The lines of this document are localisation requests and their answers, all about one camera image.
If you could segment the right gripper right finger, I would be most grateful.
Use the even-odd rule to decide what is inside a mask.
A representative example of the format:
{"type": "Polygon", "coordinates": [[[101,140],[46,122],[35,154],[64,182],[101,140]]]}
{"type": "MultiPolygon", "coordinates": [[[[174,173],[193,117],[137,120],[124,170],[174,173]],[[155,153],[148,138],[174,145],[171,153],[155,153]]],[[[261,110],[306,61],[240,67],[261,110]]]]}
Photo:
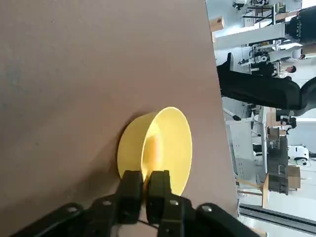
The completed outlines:
{"type": "Polygon", "coordinates": [[[158,237],[257,237],[258,234],[213,203],[192,207],[171,191],[169,171],[151,173],[147,186],[147,220],[158,237]]]}

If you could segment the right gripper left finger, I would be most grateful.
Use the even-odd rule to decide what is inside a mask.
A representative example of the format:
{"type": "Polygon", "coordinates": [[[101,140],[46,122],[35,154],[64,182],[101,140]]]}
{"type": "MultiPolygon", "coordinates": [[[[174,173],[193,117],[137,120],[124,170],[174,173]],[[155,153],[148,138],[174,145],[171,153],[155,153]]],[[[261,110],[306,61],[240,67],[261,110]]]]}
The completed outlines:
{"type": "Polygon", "coordinates": [[[112,227],[136,224],[142,205],[140,171],[124,172],[114,194],[103,196],[84,208],[70,202],[14,233],[15,237],[109,237],[112,227]]]}

